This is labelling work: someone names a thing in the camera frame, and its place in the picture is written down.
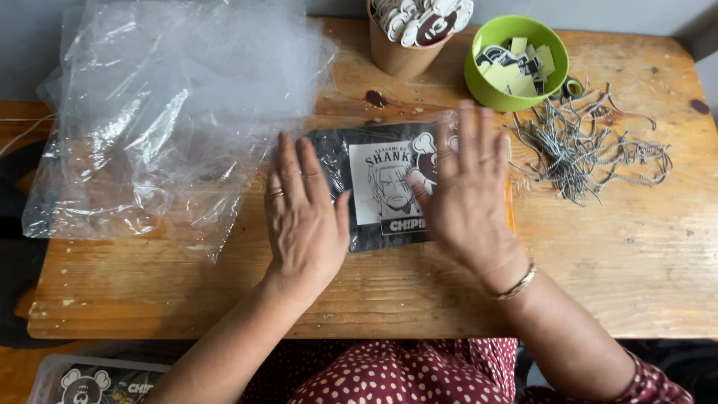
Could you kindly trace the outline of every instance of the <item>hand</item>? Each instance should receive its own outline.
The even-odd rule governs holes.
[[[308,306],[346,257],[350,191],[332,206],[314,146],[306,138],[298,144],[299,163],[292,137],[279,134],[279,150],[267,177],[264,205],[274,258],[266,277],[282,293]]]
[[[476,111],[471,101],[461,101],[458,116],[458,152],[449,145],[448,123],[437,124],[434,194],[429,195],[421,178],[412,173],[407,181],[439,246],[478,275],[490,292],[499,294],[516,285],[529,266],[506,226],[503,192],[508,142],[504,133],[493,136],[491,109]]]

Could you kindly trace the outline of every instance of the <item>green bowl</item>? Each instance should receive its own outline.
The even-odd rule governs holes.
[[[556,70],[548,77],[549,81],[545,85],[544,94],[536,97],[512,96],[504,93],[503,88],[496,88],[489,84],[479,73],[479,66],[473,55],[473,46],[479,37],[481,37],[481,48],[487,45],[506,47],[508,40],[513,37],[528,38],[528,44],[535,48],[541,45],[549,46]],[[484,106],[505,112],[520,111],[542,102],[549,94],[563,85],[568,74],[569,55],[559,36],[551,28],[535,19],[518,15],[496,17],[479,28],[474,36],[472,47],[466,55],[466,63],[464,63],[464,79],[474,98]]]

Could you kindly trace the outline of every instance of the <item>bracelet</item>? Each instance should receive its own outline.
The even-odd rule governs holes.
[[[531,263],[531,265],[528,267],[528,272],[526,273],[526,276],[521,278],[521,280],[518,281],[516,286],[509,289],[508,292],[501,293],[500,295],[496,295],[493,297],[493,300],[507,300],[512,298],[513,296],[516,296],[521,292],[522,290],[528,288],[528,286],[531,284],[531,281],[533,280],[533,276],[536,274],[536,266]]]

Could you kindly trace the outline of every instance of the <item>kraft paper cup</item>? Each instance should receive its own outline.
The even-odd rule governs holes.
[[[404,47],[390,41],[376,24],[371,15],[371,0],[366,2],[366,10],[369,16],[371,57],[377,67],[394,77],[411,78],[422,74],[432,64],[444,44],[454,36],[453,33],[448,34],[444,39],[429,46]]]
[[[506,94],[504,88],[496,88],[484,79],[479,73],[479,66],[473,55],[473,45],[481,37],[481,48],[487,45],[500,45],[507,47],[508,40],[513,37],[528,38],[528,43],[534,47],[546,45],[551,48],[551,56],[554,59],[554,71],[545,85],[544,94],[536,97],[520,97]],[[508,15],[496,17],[484,24],[472,42],[472,47],[466,55],[464,63],[464,79],[469,91],[484,106],[496,111],[513,112],[531,108],[542,102],[549,94],[558,90],[569,74],[569,55],[566,52],[564,43],[551,28],[528,17]]]

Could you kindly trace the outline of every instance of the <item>woman's left hand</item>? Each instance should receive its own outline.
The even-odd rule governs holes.
[[[332,198],[312,143],[279,134],[264,207],[274,258],[266,279],[288,298],[311,305],[339,272],[349,247],[350,191]]]

